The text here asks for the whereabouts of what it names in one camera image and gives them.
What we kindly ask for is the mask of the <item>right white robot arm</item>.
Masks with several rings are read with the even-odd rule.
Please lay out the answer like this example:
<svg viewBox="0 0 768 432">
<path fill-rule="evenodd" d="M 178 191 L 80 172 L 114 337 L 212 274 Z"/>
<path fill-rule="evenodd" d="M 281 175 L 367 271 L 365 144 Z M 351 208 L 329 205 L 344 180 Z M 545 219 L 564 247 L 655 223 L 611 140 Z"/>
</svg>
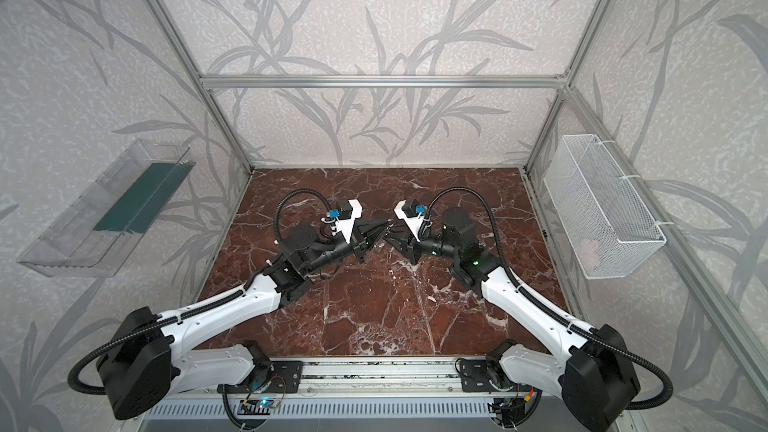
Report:
<svg viewBox="0 0 768 432">
<path fill-rule="evenodd" d="M 626 346 L 619 332 L 604 325 L 594 332 L 598 343 L 579 336 L 577 328 L 589 330 L 590 325 L 507 273 L 499 257 L 479 244 L 476 224 L 465 209 L 446 210 L 437 232 L 425 229 L 427 209 L 414 200 L 400 201 L 395 214 L 407 229 L 386 240 L 404 257 L 413 263 L 426 254 L 450 260 L 449 271 L 458 282 L 504 310 L 544 345 L 543 353 L 515 342 L 489 353 L 498 387 L 530 385 L 561 398 L 587 429 L 607 430 L 640 391 L 632 362 L 616 352 Z"/>
</svg>

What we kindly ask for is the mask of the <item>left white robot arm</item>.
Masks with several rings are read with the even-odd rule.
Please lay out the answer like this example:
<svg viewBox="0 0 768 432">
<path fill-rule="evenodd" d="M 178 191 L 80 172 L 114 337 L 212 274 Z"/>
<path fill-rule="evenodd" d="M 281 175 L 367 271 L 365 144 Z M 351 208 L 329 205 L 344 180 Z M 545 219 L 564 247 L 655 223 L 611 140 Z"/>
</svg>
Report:
<svg viewBox="0 0 768 432">
<path fill-rule="evenodd" d="M 96 368 L 113 415 L 134 418 L 167 395 L 207 386 L 239 385 L 257 367 L 252 346 L 196 353 L 195 347 L 254 317 L 301 298 L 311 274 L 348 256 L 363 260 L 389 227 L 384 220 L 356 220 L 351 235 L 324 240 L 309 224 L 279 240 L 279 253 L 244 284 L 203 301 L 159 314 L 142 307 L 120 324 L 112 348 Z"/>
</svg>

